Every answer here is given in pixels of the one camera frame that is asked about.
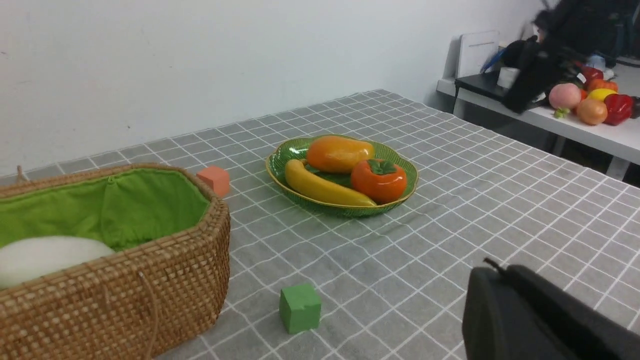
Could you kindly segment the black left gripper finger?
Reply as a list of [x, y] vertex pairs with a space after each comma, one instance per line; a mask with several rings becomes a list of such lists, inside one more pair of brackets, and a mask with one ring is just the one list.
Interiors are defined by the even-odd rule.
[[528, 267], [471, 269], [462, 317], [469, 360], [637, 360], [637, 333]]

